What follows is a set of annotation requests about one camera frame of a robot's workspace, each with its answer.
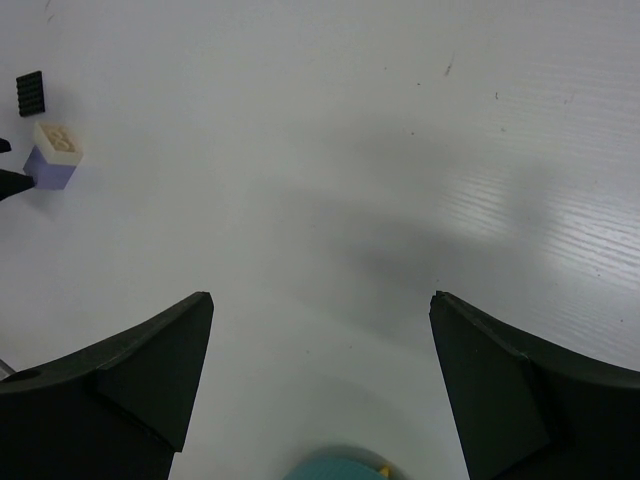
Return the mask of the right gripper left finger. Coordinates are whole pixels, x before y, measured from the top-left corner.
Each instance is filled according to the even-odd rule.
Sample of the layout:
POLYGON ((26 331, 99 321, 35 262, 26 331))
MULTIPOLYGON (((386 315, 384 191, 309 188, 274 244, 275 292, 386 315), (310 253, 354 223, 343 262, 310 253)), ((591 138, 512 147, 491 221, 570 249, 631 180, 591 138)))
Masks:
POLYGON ((57 360, 1 366, 4 479, 166 479, 184 448, 214 313, 196 292, 57 360))

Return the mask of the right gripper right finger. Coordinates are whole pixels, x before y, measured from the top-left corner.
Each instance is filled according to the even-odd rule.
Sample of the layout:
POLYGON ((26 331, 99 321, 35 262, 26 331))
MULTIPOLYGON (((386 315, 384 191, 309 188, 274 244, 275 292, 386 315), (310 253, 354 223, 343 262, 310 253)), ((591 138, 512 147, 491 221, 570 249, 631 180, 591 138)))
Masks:
POLYGON ((636 479, 639 374, 448 293, 429 319, 472 479, 636 479))

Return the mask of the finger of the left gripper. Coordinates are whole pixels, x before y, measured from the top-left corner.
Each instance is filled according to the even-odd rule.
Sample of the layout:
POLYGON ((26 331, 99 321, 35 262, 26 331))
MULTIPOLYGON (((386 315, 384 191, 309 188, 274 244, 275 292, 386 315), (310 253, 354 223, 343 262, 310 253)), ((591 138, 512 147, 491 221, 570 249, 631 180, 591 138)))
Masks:
POLYGON ((5 139, 0 139, 0 153, 6 153, 11 150, 11 144, 5 139))
POLYGON ((34 187, 35 182, 31 176, 4 169, 0 170, 0 201, 34 187))

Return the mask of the purple lego block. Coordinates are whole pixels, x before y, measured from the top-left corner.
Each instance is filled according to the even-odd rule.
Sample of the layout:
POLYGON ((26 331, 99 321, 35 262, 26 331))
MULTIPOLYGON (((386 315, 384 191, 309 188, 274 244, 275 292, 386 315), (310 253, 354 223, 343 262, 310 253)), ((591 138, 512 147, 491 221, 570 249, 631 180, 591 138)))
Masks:
POLYGON ((32 178, 35 189, 63 190, 76 166, 49 162, 40 149, 34 146, 23 166, 25 175, 32 178))

